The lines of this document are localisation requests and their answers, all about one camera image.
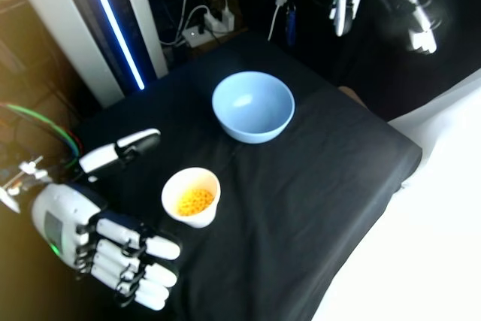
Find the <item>green wire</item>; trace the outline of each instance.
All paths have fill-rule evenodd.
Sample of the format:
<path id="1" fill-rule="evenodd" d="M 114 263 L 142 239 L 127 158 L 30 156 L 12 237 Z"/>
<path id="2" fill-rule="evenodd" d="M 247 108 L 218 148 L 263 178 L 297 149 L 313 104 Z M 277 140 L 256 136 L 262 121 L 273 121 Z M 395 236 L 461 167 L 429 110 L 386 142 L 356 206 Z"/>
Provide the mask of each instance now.
<path id="1" fill-rule="evenodd" d="M 34 117 L 38 120 L 41 120 L 42 122 L 45 122 L 47 124 L 49 124 L 57 133 L 59 133 L 68 143 L 69 145 L 71 146 L 72 150 L 74 150 L 75 152 L 75 156 L 79 156 L 80 155 L 80 150 L 78 149 L 78 146 L 77 144 L 75 143 L 75 141 L 71 138 L 70 135 L 68 135 L 68 133 L 66 131 L 64 131 L 62 128 L 58 127 L 54 122 L 52 122 L 51 120 L 49 120 L 48 118 L 46 118 L 45 116 L 37 113 L 37 112 L 34 112 L 34 111 L 31 111 L 29 110 L 28 108 L 24 108 L 24 107 L 20 107 L 19 105 L 15 105 L 15 104 L 6 104 L 7 107 L 11 108 L 11 109 L 14 109 L 16 111 L 19 111 L 19 112 L 22 112 L 22 113 L 25 113 L 25 114 L 28 114 L 29 116 L 31 117 Z M 70 162 L 68 164 L 68 167 L 73 165 L 74 164 L 74 161 Z"/>

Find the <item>white power strip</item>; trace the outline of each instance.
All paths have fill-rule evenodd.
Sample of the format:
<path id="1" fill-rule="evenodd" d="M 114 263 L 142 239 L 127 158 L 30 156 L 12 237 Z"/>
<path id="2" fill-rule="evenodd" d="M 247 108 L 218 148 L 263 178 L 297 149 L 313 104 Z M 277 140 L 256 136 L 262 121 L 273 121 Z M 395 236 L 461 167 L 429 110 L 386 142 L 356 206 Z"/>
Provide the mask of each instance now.
<path id="1" fill-rule="evenodd" d="M 219 39 L 225 34 L 218 34 L 216 38 Z M 213 41 L 214 37 L 208 30 L 204 30 L 204 34 L 201 34 L 198 30 L 198 26 L 193 26 L 182 32 L 183 38 L 191 48 L 199 47 L 202 44 L 206 44 L 209 41 Z"/>

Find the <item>black tablecloth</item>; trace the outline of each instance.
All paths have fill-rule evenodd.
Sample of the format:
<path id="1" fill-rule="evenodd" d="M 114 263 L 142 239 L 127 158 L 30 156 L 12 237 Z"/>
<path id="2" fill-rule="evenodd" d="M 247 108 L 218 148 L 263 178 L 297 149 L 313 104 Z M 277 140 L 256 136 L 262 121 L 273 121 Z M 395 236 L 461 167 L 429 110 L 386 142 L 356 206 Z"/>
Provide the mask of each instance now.
<path id="1" fill-rule="evenodd" d="M 234 141 L 211 110 L 215 85 L 243 70 L 279 77 L 294 94 L 293 120 L 269 143 Z M 414 143 L 255 34 L 172 71 L 77 132 L 91 150 L 150 127 L 161 130 L 161 147 L 97 187 L 116 210 L 183 242 L 166 310 L 130 306 L 124 313 L 157 319 L 311 320 L 421 156 Z M 190 166 L 212 170 L 221 184 L 216 219 L 205 229 L 177 223 L 160 202 L 165 181 Z"/>

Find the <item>white cup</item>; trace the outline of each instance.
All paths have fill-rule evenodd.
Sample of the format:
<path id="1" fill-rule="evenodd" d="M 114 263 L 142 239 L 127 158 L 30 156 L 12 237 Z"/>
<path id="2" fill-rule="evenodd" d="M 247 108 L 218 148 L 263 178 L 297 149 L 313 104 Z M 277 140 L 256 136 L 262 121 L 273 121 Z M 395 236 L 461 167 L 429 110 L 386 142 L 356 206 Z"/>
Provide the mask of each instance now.
<path id="1" fill-rule="evenodd" d="M 205 189 L 213 195 L 212 203 L 203 211 L 191 216 L 181 216 L 177 212 L 177 203 L 182 195 L 190 189 Z M 186 168 L 174 174 L 162 190 L 162 206 L 174 220 L 201 229 L 210 225 L 216 217 L 220 200 L 220 183 L 216 175 L 205 168 Z"/>

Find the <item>yellow food pieces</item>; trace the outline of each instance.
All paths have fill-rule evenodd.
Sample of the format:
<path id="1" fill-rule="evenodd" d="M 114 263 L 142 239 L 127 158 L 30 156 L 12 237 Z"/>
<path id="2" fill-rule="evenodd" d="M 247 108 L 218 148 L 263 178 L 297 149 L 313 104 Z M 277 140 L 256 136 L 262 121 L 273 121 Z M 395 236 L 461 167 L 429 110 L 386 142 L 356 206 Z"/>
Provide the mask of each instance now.
<path id="1" fill-rule="evenodd" d="M 180 216 L 191 216 L 202 212 L 213 201 L 213 195 L 205 189 L 189 189 L 177 203 L 177 213 Z"/>

